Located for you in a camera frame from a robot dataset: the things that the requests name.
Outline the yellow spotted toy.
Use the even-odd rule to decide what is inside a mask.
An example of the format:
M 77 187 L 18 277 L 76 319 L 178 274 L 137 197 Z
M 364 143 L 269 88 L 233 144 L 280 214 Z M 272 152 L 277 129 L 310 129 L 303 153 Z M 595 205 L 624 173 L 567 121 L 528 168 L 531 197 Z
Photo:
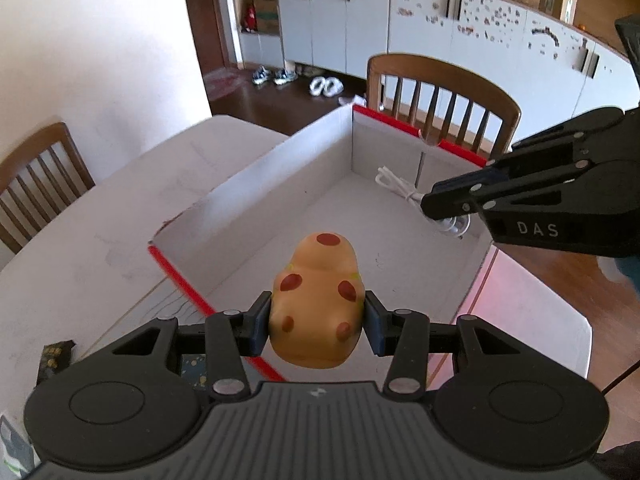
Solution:
M 273 281 L 269 338 L 274 353 L 306 368 L 342 365 L 360 338 L 364 296 L 348 239 L 333 232 L 307 235 Z

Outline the black snack packet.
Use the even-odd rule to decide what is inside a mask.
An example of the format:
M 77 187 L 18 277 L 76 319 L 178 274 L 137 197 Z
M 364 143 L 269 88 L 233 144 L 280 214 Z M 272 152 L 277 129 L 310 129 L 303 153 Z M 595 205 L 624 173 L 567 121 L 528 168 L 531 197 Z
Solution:
M 72 364 L 73 340 L 63 340 L 54 344 L 46 344 L 41 351 L 38 365 L 36 385 L 60 374 Z

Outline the wooden chair by cabinets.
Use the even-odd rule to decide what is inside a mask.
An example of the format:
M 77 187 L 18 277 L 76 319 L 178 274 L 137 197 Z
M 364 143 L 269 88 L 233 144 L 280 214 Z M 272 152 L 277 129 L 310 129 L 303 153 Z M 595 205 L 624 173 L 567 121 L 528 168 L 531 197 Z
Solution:
M 367 107 L 419 130 L 426 142 L 454 142 L 495 157 L 512 142 L 518 104 L 488 79 L 448 62 L 409 53 L 369 58 Z

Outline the red white cardboard box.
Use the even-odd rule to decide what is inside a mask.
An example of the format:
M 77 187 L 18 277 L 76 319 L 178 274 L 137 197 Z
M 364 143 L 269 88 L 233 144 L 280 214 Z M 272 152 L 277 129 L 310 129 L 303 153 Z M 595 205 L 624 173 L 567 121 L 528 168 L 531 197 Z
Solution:
M 355 249 L 364 286 L 390 310 L 454 319 L 491 251 L 480 220 L 442 232 L 408 200 L 378 185 L 382 167 L 427 192 L 473 170 L 467 160 L 351 107 L 277 145 L 153 236 L 150 252 L 205 314 L 248 310 L 308 234 L 333 232 Z M 281 360 L 267 340 L 265 380 L 382 382 L 390 360 L 360 340 L 346 362 L 310 370 Z

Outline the white slippers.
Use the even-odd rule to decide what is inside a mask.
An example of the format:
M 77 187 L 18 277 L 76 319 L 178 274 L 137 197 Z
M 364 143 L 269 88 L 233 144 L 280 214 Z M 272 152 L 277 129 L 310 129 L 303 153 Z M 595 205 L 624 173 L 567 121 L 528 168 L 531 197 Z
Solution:
M 334 98 L 344 91 L 344 84 L 336 77 L 317 76 L 309 84 L 311 96 L 324 96 Z

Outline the right sneaker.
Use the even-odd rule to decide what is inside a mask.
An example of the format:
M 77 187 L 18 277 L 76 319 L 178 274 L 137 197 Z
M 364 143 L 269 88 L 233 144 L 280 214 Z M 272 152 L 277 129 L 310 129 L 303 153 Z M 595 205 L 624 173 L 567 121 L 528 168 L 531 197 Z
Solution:
M 277 70 L 274 73 L 273 82 L 276 86 L 284 86 L 285 84 L 296 81 L 297 78 L 298 73 L 296 73 L 296 70 L 287 70 L 286 68 L 282 68 L 282 70 Z

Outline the sneaker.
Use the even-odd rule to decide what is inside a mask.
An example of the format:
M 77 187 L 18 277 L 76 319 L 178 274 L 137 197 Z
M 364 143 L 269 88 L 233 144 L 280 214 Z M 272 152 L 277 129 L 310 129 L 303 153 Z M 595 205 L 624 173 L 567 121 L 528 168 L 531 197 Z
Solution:
M 287 70 L 286 68 L 282 68 L 282 70 L 277 70 L 274 73 L 273 82 L 276 86 L 284 86 L 285 84 L 296 81 L 297 78 L 298 73 L 296 73 L 296 70 Z
M 252 83 L 254 86 L 261 86 L 266 82 L 270 81 L 272 78 L 272 71 L 266 66 L 260 66 L 257 70 L 254 70 L 252 73 Z

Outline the left sneaker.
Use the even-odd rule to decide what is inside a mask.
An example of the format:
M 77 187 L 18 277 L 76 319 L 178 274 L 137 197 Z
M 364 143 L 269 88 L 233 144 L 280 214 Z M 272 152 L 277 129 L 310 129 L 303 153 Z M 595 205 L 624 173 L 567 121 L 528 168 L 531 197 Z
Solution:
M 261 86 L 266 82 L 270 81 L 272 78 L 272 71 L 266 66 L 260 66 L 257 70 L 254 70 L 252 73 L 252 83 L 254 86 Z

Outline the cardboard box in shelf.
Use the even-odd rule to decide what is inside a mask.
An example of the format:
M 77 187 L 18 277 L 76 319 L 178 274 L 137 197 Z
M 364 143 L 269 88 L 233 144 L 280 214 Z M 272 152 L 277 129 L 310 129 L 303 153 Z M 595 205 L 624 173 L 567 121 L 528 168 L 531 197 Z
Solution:
M 278 0 L 253 0 L 257 31 L 261 34 L 280 35 Z

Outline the white wall cabinets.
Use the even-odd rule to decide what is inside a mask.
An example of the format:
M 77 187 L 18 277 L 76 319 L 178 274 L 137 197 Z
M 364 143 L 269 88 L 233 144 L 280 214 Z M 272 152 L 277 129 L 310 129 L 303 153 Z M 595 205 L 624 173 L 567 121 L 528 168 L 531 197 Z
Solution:
M 639 104 L 630 63 L 582 32 L 506 0 L 271 0 L 282 60 L 364 78 L 383 52 L 476 73 L 521 109 L 516 140 L 589 112 Z

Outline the wooden chair by wall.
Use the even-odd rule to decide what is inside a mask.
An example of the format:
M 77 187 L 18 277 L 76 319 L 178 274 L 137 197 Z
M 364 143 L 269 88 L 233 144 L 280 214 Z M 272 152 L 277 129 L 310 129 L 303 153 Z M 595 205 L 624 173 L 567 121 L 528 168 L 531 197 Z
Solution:
M 12 254 L 96 185 L 70 130 L 55 122 L 1 159 L 1 241 Z

